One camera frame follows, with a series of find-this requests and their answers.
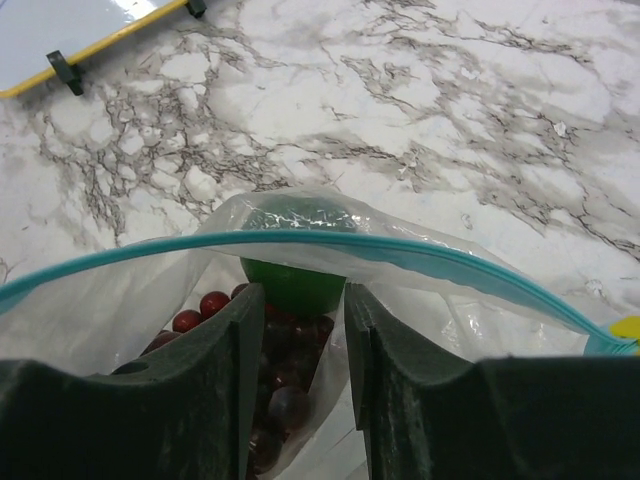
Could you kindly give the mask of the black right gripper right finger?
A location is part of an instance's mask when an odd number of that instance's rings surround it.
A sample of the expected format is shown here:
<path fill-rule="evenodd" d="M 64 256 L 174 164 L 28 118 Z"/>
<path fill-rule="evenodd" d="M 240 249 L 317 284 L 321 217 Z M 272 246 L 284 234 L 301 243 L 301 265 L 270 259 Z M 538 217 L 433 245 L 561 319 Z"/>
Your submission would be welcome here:
<path fill-rule="evenodd" d="M 373 479 L 635 479 L 639 360 L 464 360 L 344 292 L 353 409 Z"/>

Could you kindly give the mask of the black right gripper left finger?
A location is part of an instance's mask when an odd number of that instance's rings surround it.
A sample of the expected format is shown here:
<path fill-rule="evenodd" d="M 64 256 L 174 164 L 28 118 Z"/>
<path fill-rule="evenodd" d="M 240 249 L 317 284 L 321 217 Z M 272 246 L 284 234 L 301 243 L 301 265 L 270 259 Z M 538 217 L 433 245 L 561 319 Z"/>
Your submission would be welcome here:
<path fill-rule="evenodd" d="M 5 479 L 241 479 L 264 321 L 247 286 L 214 318 L 111 375 L 1 365 Z"/>

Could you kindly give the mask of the purple fake grapes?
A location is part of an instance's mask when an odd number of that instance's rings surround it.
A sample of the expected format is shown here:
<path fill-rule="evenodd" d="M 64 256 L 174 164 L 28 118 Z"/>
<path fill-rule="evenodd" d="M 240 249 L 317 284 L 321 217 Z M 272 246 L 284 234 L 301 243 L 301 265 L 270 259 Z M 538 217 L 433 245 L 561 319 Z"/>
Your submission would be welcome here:
<path fill-rule="evenodd" d="M 270 285 L 205 295 L 198 310 L 166 294 L 140 300 L 131 336 L 140 380 L 125 414 L 141 443 L 135 479 L 262 479 L 319 398 L 333 304 Z"/>

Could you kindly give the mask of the blue zip clear bag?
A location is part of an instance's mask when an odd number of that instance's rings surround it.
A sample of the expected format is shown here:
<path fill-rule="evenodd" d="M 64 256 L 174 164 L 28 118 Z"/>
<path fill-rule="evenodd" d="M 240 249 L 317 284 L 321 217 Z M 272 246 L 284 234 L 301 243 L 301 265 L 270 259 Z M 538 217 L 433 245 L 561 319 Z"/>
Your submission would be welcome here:
<path fill-rule="evenodd" d="M 1 289 L 5 479 L 635 479 L 639 320 L 336 194 Z"/>

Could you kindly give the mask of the dark green fake vegetable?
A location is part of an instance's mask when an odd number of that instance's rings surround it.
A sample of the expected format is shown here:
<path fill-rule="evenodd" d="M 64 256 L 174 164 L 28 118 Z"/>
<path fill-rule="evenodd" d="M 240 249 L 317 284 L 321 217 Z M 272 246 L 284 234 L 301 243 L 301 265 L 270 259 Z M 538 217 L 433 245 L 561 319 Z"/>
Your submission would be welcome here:
<path fill-rule="evenodd" d="M 322 197 L 276 195 L 257 204 L 244 230 L 323 230 L 355 232 L 356 222 L 345 206 Z M 302 317 L 328 314 L 340 303 L 344 277 L 243 258 L 251 283 L 264 287 L 265 301 L 285 313 Z"/>

